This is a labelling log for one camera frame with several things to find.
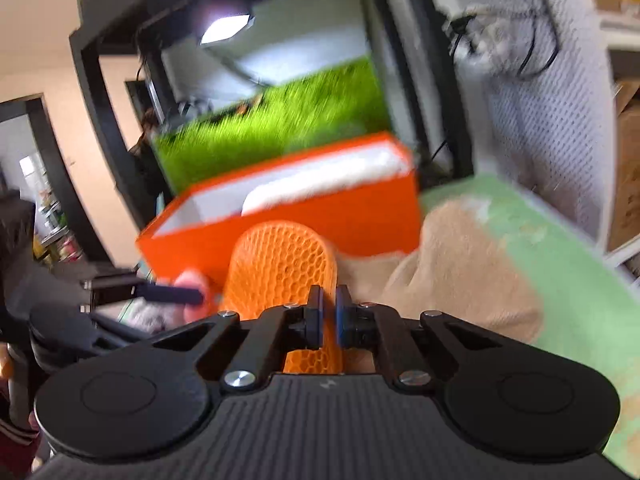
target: ribbed black surface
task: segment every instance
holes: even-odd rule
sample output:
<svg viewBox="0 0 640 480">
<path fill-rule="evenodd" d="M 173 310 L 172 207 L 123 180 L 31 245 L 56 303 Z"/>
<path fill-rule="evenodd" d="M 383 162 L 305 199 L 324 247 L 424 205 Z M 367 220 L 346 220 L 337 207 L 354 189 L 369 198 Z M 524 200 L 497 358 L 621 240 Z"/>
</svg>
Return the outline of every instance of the ribbed black surface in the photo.
<svg viewBox="0 0 640 480">
<path fill-rule="evenodd" d="M 281 375 L 275 376 L 270 386 L 258 394 L 225 400 L 209 427 L 169 456 L 111 466 L 60 456 L 34 478 L 606 480 L 626 477 L 600 456 L 561 465 L 523 465 L 488 455 L 458 438 L 428 398 L 398 394 L 379 376 Z"/>
</svg>

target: open shoe box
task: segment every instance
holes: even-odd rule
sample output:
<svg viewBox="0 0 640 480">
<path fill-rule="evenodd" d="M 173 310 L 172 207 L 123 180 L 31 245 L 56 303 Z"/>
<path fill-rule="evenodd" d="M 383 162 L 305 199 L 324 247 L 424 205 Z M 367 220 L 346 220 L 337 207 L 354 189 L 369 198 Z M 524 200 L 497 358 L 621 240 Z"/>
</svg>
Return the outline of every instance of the open shoe box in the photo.
<svg viewBox="0 0 640 480">
<path fill-rule="evenodd" d="M 399 174 L 241 216 L 244 200 L 257 186 L 346 158 L 375 160 L 381 154 L 397 158 Z M 351 256 L 410 253 L 420 239 L 417 197 L 412 154 L 393 136 L 376 134 L 286 155 L 192 186 L 144 229 L 137 244 L 156 276 L 175 279 L 186 269 L 196 269 L 221 292 L 236 241 L 262 222 L 298 222 Z"/>
</svg>

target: pegboard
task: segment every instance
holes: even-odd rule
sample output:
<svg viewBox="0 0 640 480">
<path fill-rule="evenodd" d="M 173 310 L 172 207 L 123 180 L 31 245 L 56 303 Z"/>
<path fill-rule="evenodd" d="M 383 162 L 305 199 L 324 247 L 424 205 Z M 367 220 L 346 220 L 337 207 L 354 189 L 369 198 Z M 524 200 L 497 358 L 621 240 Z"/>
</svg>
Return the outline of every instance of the pegboard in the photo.
<svg viewBox="0 0 640 480">
<path fill-rule="evenodd" d="M 482 82 L 495 155 L 503 173 L 604 247 L 614 193 L 615 117 L 609 59 L 593 0 L 459 1 L 463 7 L 534 9 L 539 17 L 530 70 L 544 66 L 553 52 L 555 22 L 560 51 L 545 73 L 531 80 L 514 76 L 532 37 L 531 20 L 514 20 L 507 59 Z"/>
</svg>

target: green grass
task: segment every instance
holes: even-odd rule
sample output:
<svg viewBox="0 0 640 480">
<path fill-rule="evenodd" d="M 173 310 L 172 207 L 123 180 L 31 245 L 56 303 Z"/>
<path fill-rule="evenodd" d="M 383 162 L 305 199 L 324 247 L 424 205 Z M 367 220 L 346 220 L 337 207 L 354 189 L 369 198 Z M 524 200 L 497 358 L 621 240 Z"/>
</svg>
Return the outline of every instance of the green grass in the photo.
<svg viewBox="0 0 640 480">
<path fill-rule="evenodd" d="M 217 124 L 200 118 L 156 141 L 175 190 L 284 153 L 390 129 L 369 58 L 269 88 L 262 104 Z"/>
</svg>

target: green tabletop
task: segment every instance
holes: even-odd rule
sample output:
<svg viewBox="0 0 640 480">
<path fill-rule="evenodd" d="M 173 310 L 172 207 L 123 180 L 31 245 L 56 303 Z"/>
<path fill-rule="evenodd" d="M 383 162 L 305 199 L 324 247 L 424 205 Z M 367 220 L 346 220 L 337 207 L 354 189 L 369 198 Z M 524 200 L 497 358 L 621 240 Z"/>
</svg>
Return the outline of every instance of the green tabletop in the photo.
<svg viewBox="0 0 640 480">
<path fill-rule="evenodd" d="M 420 201 L 429 210 L 461 195 L 485 201 L 485 228 L 542 298 L 544 328 L 534 345 L 595 368 L 617 388 L 623 413 L 605 453 L 640 475 L 640 304 L 633 293 L 577 235 L 494 176 L 437 188 Z"/>
</svg>

